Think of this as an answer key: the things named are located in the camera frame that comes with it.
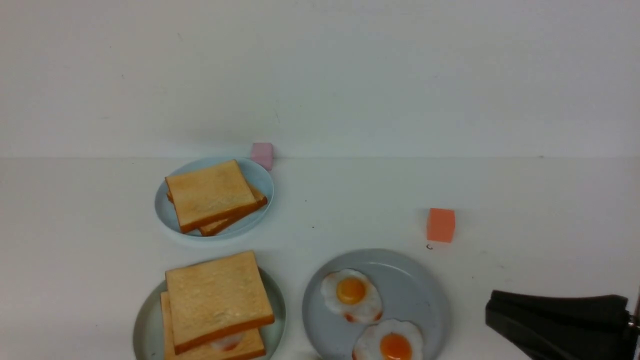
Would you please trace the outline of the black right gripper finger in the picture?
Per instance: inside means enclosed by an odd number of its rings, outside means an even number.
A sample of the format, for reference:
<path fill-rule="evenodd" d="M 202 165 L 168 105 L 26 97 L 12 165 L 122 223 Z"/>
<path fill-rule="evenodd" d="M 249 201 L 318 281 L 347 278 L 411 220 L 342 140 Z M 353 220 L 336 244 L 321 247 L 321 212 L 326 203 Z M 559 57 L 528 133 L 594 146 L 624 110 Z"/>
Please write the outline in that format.
<path fill-rule="evenodd" d="M 630 360 L 627 303 L 617 294 L 560 298 L 494 290 L 485 322 L 532 360 Z"/>

